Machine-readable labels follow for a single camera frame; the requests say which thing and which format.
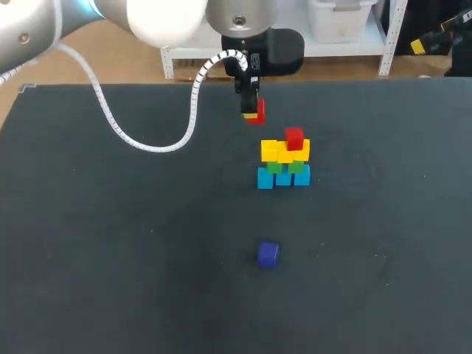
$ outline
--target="red block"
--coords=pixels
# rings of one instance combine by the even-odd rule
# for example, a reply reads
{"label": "red block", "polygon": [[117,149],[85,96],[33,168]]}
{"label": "red block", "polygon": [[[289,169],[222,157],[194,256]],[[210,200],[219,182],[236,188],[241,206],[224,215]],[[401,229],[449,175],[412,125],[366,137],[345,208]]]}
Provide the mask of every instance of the red block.
{"label": "red block", "polygon": [[266,123],[266,102],[260,98],[257,101],[257,118],[256,119],[246,119],[248,124],[259,124],[262,125]]}
{"label": "red block", "polygon": [[301,128],[286,128],[285,141],[287,142],[288,151],[303,150],[303,129]]}

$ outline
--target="wooden floor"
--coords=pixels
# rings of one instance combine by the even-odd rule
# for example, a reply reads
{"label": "wooden floor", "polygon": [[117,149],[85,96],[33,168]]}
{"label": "wooden floor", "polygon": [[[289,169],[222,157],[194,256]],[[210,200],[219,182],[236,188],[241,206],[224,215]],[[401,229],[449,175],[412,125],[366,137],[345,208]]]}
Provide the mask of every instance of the wooden floor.
{"label": "wooden floor", "polygon": [[[107,21],[90,24],[66,38],[65,42],[80,52],[97,74],[101,83],[169,83],[192,80],[201,62],[184,60],[177,63],[176,79],[166,80],[158,49],[136,40]],[[377,79],[378,57],[310,59],[301,71],[276,81],[303,80],[371,80]],[[451,65],[445,57],[395,58],[389,78],[442,76]],[[210,77],[222,77],[222,67]],[[24,83],[57,84],[88,83],[87,76],[73,59],[57,50],[44,55],[38,63],[23,69],[0,87],[0,126],[10,111]]]}

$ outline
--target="shelf leg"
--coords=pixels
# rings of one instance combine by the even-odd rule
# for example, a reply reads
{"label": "shelf leg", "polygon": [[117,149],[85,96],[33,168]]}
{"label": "shelf leg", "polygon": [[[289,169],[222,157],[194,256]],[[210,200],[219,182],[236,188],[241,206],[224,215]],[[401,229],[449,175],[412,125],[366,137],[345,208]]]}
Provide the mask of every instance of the shelf leg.
{"label": "shelf leg", "polygon": [[383,53],[381,66],[378,70],[379,75],[388,75],[390,73],[407,4],[408,0],[390,0],[389,32],[386,35],[385,52]]}
{"label": "shelf leg", "polygon": [[166,79],[174,78],[174,64],[169,49],[161,49],[162,68]]}

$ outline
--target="blue block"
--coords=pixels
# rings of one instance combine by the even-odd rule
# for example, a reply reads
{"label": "blue block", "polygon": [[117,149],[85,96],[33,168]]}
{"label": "blue block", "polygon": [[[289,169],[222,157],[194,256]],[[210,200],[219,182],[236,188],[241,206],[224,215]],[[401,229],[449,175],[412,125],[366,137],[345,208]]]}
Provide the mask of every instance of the blue block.
{"label": "blue block", "polygon": [[288,173],[288,167],[284,166],[282,173],[275,175],[275,185],[276,186],[291,186],[292,184],[292,175]]}
{"label": "blue block", "polygon": [[257,254],[257,263],[263,268],[273,269],[277,265],[279,245],[273,242],[262,242]]}
{"label": "blue block", "polygon": [[257,169],[257,188],[260,190],[271,190],[274,188],[274,175],[267,172],[267,168]]}
{"label": "blue block", "polygon": [[311,180],[310,166],[305,165],[302,173],[294,173],[294,186],[309,186]]}

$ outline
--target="stacked blocks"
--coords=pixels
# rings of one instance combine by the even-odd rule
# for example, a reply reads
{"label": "stacked blocks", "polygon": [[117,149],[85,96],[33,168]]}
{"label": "stacked blocks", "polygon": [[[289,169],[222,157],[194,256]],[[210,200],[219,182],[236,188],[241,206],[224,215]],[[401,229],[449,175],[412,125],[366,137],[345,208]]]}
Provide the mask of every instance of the stacked blocks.
{"label": "stacked blocks", "polygon": [[264,124],[266,122],[266,102],[262,98],[257,99],[257,113],[244,113],[243,116],[248,124]]}
{"label": "stacked blocks", "polygon": [[277,265],[279,245],[273,242],[262,242],[257,253],[257,263],[263,268],[273,269]]}
{"label": "stacked blocks", "polygon": [[277,187],[309,186],[310,166],[305,164],[310,160],[310,140],[305,139],[301,128],[287,128],[286,141],[262,140],[260,143],[261,161],[266,167],[257,171],[257,188],[271,190]]}

